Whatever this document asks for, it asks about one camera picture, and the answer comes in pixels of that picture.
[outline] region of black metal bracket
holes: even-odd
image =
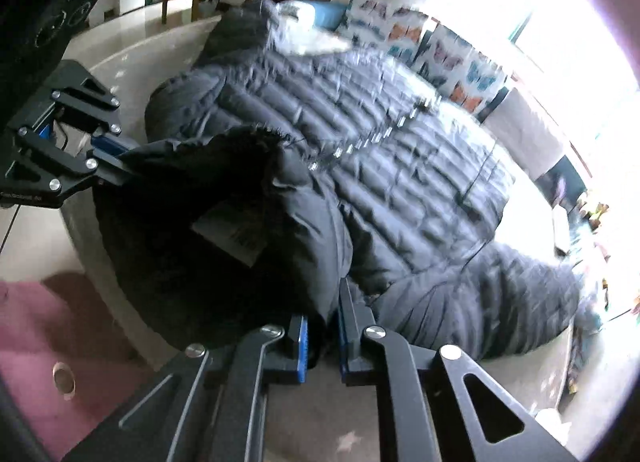
[[[423,349],[376,325],[347,280],[338,323],[343,381],[376,387],[382,462],[575,462],[460,348]]]
[[[49,138],[58,121],[90,133],[94,147],[108,146],[121,131],[119,105],[84,66],[62,61],[0,135],[0,203],[61,207],[69,196],[98,182],[122,185],[132,172],[116,156],[100,149],[72,156]],[[137,146],[122,142],[121,148]]]
[[[189,346],[64,462],[259,462],[268,384],[306,376],[306,318],[265,325],[238,346]]]

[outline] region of bed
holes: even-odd
[[[158,84],[187,70],[205,44],[215,20],[177,28],[113,55],[92,68],[106,86],[117,91],[124,135],[145,142],[143,113]],[[322,51],[344,41],[313,29]],[[119,73],[126,66],[126,77]],[[496,240],[545,260],[553,260],[551,209],[524,172],[516,175]],[[127,337],[151,366],[158,369],[177,350],[149,328],[118,286],[113,266],[102,245],[91,191],[77,194],[62,209],[72,241],[101,297]],[[503,357],[481,365],[527,410],[535,413],[558,404],[570,353],[571,327],[550,343],[523,356]],[[347,388],[339,379],[332,356],[322,358],[299,388],[273,388],[270,395],[266,447],[268,460],[354,460],[378,458],[374,390]]]

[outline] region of round floor drain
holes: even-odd
[[[74,398],[76,394],[76,377],[68,365],[56,363],[53,365],[53,384],[65,400]]]

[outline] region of black cable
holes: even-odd
[[[611,323],[614,319],[618,319],[619,317],[621,317],[621,316],[623,316],[623,315],[625,315],[625,314],[628,314],[628,313],[629,313],[629,312],[631,312],[632,310],[633,310],[633,309],[628,308],[628,309],[626,309],[624,312],[621,312],[620,314],[618,314],[618,315],[616,315],[616,316],[613,316],[611,319],[607,319],[606,323]]]
[[[69,142],[69,135],[67,135],[67,134],[66,134],[66,131],[65,131],[65,129],[62,127],[62,124],[60,124],[60,122],[56,121],[56,127],[57,127],[61,132],[62,132],[62,135],[64,135],[64,136],[65,136],[65,143],[63,143],[63,145],[62,145],[62,151],[64,151],[64,150],[65,150],[65,148],[66,148],[66,145],[67,145],[67,144],[68,144],[68,142]]]
[[[4,233],[4,238],[2,239],[2,245],[0,245],[0,254],[2,254],[2,250],[4,249],[4,245],[7,241],[7,239],[9,238],[9,233],[11,232],[11,228],[14,226],[14,222],[15,222],[15,217],[18,216],[18,211],[20,211],[20,207],[22,206],[18,206],[15,210],[15,213],[13,215],[13,217],[11,218],[11,223],[9,223],[9,228],[6,230],[6,233]]]

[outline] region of silver screw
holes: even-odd
[[[203,345],[201,345],[200,343],[194,343],[193,345],[189,345],[184,349],[184,355],[190,357],[191,359],[195,359],[198,357],[202,357],[204,355],[204,352],[206,351],[207,349]]]
[[[460,359],[460,355],[462,355],[462,350],[455,345],[444,345],[440,349],[440,355],[449,361],[455,361],[456,359]]]
[[[370,339],[382,339],[382,337],[386,336],[385,329],[379,327],[378,325],[373,325],[372,327],[365,328],[364,333]]]
[[[280,337],[284,334],[284,329],[278,325],[265,325],[260,329],[260,332],[269,337]]]

